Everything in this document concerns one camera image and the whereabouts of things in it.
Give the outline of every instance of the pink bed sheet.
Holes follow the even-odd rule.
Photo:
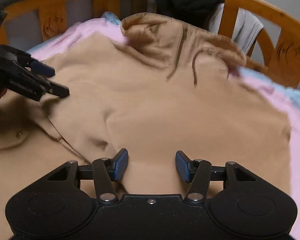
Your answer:
[[[62,36],[35,51],[32,56],[38,60],[47,59],[56,53],[62,53],[81,39],[88,37],[96,31],[101,32],[103,35],[114,39],[117,42],[127,42],[119,25],[113,25],[104,18],[98,18],[75,24]],[[298,217],[290,234],[296,240],[300,240],[300,111],[293,106],[288,97],[270,87],[269,84],[254,77],[241,77],[241,79],[247,85],[258,90],[274,107],[285,112],[289,117],[291,123],[291,197],[298,206]]]

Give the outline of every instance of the metal rivet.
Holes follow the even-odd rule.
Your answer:
[[[106,202],[112,201],[115,199],[115,195],[112,193],[103,193],[100,195],[100,199]]]
[[[196,193],[196,192],[190,193],[190,194],[188,195],[188,199],[191,199],[191,200],[193,200],[193,201],[199,201],[199,200],[202,200],[202,199],[203,199],[203,195],[200,194],[200,193]]]
[[[16,138],[21,139],[22,138],[22,132],[17,132],[16,133]]]
[[[154,204],[154,203],[156,203],[156,201],[154,200],[154,199],[148,199],[148,201],[147,201],[150,205],[152,205],[152,204]]]

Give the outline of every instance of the tan hoodie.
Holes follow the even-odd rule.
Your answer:
[[[184,193],[175,168],[178,150],[212,165],[236,161],[289,192],[287,116],[239,80],[228,80],[229,68],[246,63],[234,43],[148,13],[124,19],[122,32],[129,45],[95,33],[46,60],[56,69],[53,80],[70,88],[68,98],[23,100],[14,125],[3,121],[0,108],[0,138],[6,138],[0,147],[9,148],[0,152],[0,165],[15,170],[7,175],[0,169],[5,178],[0,180],[1,228],[6,226],[4,202],[44,172],[67,158],[81,163],[111,158],[121,148],[130,156],[122,179],[129,193]],[[20,117],[25,114],[46,134],[24,125]],[[44,150],[38,147],[43,142]],[[60,151],[58,142],[66,148]],[[39,168],[31,167],[34,163]],[[210,184],[212,195],[221,189],[221,184]]]

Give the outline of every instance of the white towel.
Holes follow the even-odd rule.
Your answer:
[[[218,5],[214,16],[209,22],[209,31],[212,33],[218,33],[223,7],[223,3]],[[262,29],[263,24],[256,16],[249,11],[239,8],[232,40],[247,54]]]

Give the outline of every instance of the bed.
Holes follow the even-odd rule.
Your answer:
[[[38,19],[41,40],[37,43],[48,41],[64,33],[69,27],[67,24],[70,14],[67,11],[69,1],[20,0],[5,6],[4,10],[8,12],[8,16],[0,28],[0,44],[14,46],[9,37],[8,26],[13,20],[31,11],[35,12]],[[138,12],[155,11],[153,0],[90,0],[90,2],[90,18],[98,18],[105,11],[113,12],[120,19]],[[219,34],[232,36],[239,8],[251,11],[282,27],[276,46],[272,44],[266,30],[263,29],[259,33],[255,43],[257,42],[261,47],[264,64],[249,57],[253,51],[252,47],[248,53],[247,67],[265,74],[277,84],[296,88],[300,81],[300,22],[261,0],[225,0]]]

